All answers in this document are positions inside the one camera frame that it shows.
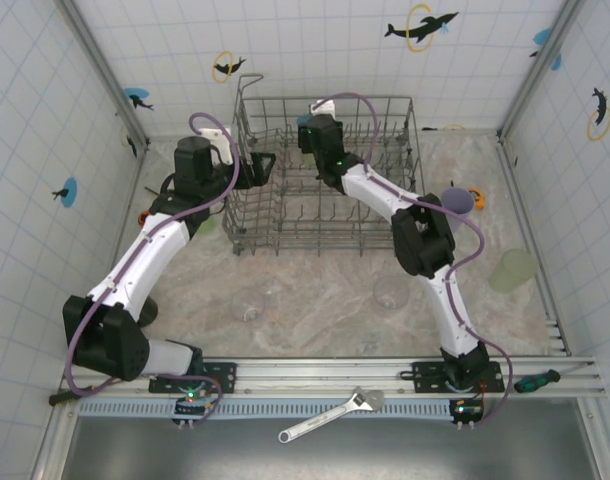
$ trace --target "gray floor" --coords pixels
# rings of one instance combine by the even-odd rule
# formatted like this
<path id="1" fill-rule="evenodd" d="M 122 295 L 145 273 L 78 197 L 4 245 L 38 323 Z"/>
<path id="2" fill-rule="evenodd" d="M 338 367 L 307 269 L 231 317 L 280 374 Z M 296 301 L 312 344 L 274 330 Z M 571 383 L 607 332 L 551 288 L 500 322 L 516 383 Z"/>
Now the gray floor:
<path id="1" fill-rule="evenodd" d="M 598 478 L 569 401 L 514 400 L 474 432 L 446 422 L 341 419 L 293 443 L 292 420 L 83 418 L 63 479 L 541 480 Z"/>
<path id="2" fill-rule="evenodd" d="M 450 181 L 481 188 L 483 211 L 471 218 L 483 229 L 487 248 L 458 279 L 469 315 L 481 334 L 511 354 L 549 353 L 545 313 L 534 281 L 510 295 L 487 284 L 502 253 L 523 245 L 518 222 L 491 136 L 422 137 L 426 191 L 439 194 Z M 138 213 L 173 171 L 173 144 L 154 144 L 139 180 L 126 226 L 123 251 L 139 231 Z M 146 329 L 149 337 L 200 346 L 208 356 L 409 356 L 436 355 L 438 332 L 419 280 L 408 282 L 407 305 L 397 311 L 380 307 L 372 297 L 374 282 L 404 274 L 392 252 L 258 250 L 255 256 L 232 254 L 220 226 L 199 232 L 170 263 L 152 290 L 159 318 Z M 477 246 L 475 235 L 461 228 L 455 255 L 463 258 Z M 243 323 L 229 311 L 237 291 L 254 287 L 265 298 L 262 318 Z"/>

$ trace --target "marble floor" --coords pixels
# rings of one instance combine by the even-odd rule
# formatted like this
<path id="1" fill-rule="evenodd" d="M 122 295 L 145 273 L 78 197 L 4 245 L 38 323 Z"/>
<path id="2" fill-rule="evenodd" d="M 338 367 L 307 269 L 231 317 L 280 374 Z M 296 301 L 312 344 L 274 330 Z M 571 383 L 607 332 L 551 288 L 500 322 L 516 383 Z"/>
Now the marble floor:
<path id="1" fill-rule="evenodd" d="M 421 137 L 426 191 L 440 194 L 450 181 L 484 191 L 486 207 L 471 219 L 483 230 L 487 248 L 458 272 L 468 313 L 478 332 L 510 354 L 549 353 L 545 312 L 534 280 L 509 295 L 493 292 L 487 279 L 502 253 L 522 247 L 518 221 L 495 150 L 495 137 Z M 121 254 L 139 232 L 138 214 L 173 171 L 172 143 L 154 142 L 138 181 Z M 145 329 L 150 338 L 199 346 L 207 356 L 342 357 L 438 355 L 432 310 L 419 280 L 404 274 L 393 251 L 249 251 L 235 256 L 214 216 L 171 261 L 151 296 L 159 316 Z M 456 234 L 456 258 L 474 251 L 477 238 L 466 227 Z M 409 301 L 399 310 L 381 307 L 374 282 L 401 275 Z M 260 318 L 243 322 L 230 312 L 232 296 L 254 288 L 265 300 Z"/>

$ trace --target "dish rack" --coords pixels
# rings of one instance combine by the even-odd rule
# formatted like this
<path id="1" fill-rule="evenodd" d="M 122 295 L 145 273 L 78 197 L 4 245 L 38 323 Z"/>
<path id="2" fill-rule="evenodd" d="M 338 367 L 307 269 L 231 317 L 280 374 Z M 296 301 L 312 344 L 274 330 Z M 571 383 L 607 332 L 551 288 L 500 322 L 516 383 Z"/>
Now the dish rack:
<path id="1" fill-rule="evenodd" d="M 262 187 L 234 190 L 228 197 L 223 228 L 233 252 L 258 248 L 389 250 L 390 225 L 358 200 L 341 195 L 317 180 L 312 155 L 297 147 L 297 118 L 309 112 L 319 96 L 245 96 L 245 89 L 263 79 L 241 75 L 233 125 L 241 158 L 252 152 L 276 155 L 269 181 Z M 416 118 L 411 97 L 370 95 L 379 115 L 374 169 L 399 187 L 425 194 Z M 368 108 L 356 98 L 335 99 L 336 119 L 343 122 L 345 149 L 364 158 L 374 125 Z"/>

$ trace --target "purple cup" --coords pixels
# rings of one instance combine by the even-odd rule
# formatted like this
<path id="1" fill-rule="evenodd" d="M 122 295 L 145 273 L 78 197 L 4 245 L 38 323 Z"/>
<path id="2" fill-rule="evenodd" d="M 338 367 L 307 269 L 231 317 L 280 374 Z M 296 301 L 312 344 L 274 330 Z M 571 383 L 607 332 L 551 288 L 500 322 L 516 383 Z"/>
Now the purple cup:
<path id="1" fill-rule="evenodd" d="M 450 187 L 441 193 L 441 204 L 446 209 L 467 217 L 469 212 L 474 210 L 474 197 L 464 188 Z M 447 223 L 454 233 L 463 222 L 447 215 Z"/>

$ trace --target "orange object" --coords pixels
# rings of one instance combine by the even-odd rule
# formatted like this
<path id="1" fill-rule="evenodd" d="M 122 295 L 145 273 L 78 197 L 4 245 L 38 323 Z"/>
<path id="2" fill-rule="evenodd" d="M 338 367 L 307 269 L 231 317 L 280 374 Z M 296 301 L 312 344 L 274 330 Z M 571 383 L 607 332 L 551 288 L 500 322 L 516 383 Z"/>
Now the orange object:
<path id="1" fill-rule="evenodd" d="M 468 188 L 467 191 L 474 197 L 474 208 L 476 210 L 485 208 L 485 195 L 483 195 L 483 192 L 480 189 L 471 187 Z"/>
<path id="2" fill-rule="evenodd" d="M 145 220 L 147 219 L 147 217 L 149 217 L 149 210 L 141 212 L 141 214 L 138 216 L 138 224 L 141 227 L 145 226 Z"/>

